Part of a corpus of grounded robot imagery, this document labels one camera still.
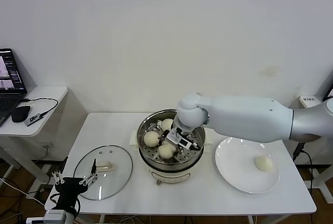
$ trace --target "table leg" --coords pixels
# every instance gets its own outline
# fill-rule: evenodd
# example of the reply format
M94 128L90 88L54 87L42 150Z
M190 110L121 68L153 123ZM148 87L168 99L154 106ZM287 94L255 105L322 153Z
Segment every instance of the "table leg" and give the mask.
M252 215L248 215L248 221L249 224L254 224Z
M101 214L99 218L99 223L104 223L104 220L105 220L105 215Z
M44 171L44 173L48 173L48 171L50 170L51 168L51 165L50 164L45 164L43 167L42 167L42 170ZM48 183L48 185L54 185L54 178L51 177L50 178L50 181ZM40 182L39 180L35 180L32 184L32 186L30 187L29 189L29 192L34 192L34 193L31 193L29 194L31 197L35 197L37 195L37 191L40 189L40 187L43 186L45 187L46 186L46 183L42 183Z
M7 169L6 173L2 177L8 178L13 170L14 170L14 166L12 165ZM4 184L3 181L0 181L0 188L2 187L3 184Z
M14 152L11 149L5 150L11 157L13 157L19 164L21 164L27 171L33 174L39 181L47 183L48 175L33 163L28 157L24 155L21 150L17 149Z
M289 216L290 215L270 215L267 216L260 224L277 224Z
M15 169L20 169L21 165L13 159L2 147L0 147L0 158L6 161L6 163L12 165Z
M325 182L333 177L333 165L327 168L324 172L319 173L317 169L313 169L312 188L319 189L328 204L333 204L333 196L326 186ZM306 187L309 189L311 181L304 181Z

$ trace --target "laptop keyboard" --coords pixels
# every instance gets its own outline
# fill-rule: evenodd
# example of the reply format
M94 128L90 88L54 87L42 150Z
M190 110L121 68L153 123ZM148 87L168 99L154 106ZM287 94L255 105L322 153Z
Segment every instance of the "laptop keyboard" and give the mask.
M17 101L17 98L0 98L0 111L10 110Z

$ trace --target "laptop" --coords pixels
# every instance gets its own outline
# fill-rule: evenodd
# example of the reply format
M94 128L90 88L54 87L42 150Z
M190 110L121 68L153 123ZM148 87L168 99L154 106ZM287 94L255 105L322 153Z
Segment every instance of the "laptop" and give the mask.
M26 94L11 49L0 48L0 126Z

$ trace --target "white plate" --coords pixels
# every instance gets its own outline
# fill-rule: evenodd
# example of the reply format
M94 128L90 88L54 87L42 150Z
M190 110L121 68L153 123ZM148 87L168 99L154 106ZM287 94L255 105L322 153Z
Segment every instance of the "white plate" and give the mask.
M255 166L253 159L261 155L270 157L272 171L263 172ZM266 151L262 143L229 137L217 146L215 161L224 179L247 193L268 192L280 178L277 159Z

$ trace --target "glass lid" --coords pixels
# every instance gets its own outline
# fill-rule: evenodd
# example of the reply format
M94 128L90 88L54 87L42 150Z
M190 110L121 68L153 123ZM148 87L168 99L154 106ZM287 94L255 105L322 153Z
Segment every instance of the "glass lid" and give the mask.
M119 146L102 146L86 154L74 171L74 177L90 175L96 159L97 181L81 194L89 200L103 200L117 194L130 179L133 163L130 154Z

